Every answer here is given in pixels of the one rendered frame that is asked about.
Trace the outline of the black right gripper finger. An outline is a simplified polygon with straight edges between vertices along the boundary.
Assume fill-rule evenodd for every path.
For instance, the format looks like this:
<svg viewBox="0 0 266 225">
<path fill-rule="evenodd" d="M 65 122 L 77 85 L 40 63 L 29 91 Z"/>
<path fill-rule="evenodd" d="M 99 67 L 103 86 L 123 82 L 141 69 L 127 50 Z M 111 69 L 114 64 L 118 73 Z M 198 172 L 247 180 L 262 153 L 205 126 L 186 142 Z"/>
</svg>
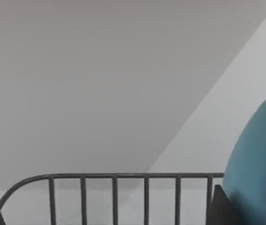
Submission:
<svg viewBox="0 0 266 225">
<path fill-rule="evenodd" d="M 207 225 L 238 225 L 240 215 L 220 185 L 215 185 Z"/>
</svg>

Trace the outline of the teal blue plate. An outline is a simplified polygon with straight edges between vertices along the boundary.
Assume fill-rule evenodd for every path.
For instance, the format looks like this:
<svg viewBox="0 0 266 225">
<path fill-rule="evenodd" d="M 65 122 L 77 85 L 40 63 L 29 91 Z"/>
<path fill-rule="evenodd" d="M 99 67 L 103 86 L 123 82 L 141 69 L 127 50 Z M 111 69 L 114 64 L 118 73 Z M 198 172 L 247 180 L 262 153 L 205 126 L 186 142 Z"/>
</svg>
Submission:
<svg viewBox="0 0 266 225">
<path fill-rule="evenodd" d="M 222 186 L 246 225 L 266 225 L 266 100 L 240 134 Z"/>
</svg>

